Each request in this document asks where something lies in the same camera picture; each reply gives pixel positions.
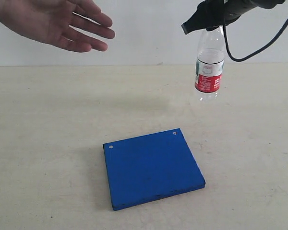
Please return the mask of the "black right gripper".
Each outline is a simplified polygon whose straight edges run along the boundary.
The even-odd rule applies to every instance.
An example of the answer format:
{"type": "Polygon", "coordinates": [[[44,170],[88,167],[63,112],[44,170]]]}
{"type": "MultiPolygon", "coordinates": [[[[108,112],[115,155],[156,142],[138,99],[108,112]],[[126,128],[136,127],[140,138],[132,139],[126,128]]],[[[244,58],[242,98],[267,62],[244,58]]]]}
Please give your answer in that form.
{"type": "Polygon", "coordinates": [[[233,23],[254,8],[272,9],[284,0],[204,0],[198,10],[181,27],[185,34],[206,29],[210,32],[226,23],[233,23]]]}

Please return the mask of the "person's bare hand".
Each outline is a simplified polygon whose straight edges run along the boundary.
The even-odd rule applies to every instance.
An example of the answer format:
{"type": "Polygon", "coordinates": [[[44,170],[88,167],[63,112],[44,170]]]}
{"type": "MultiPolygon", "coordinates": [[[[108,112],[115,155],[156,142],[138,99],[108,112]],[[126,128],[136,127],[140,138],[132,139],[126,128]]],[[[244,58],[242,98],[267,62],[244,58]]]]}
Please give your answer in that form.
{"type": "Polygon", "coordinates": [[[111,18],[92,0],[0,0],[0,23],[23,37],[77,53],[108,48],[84,31],[115,37],[111,18]]]}

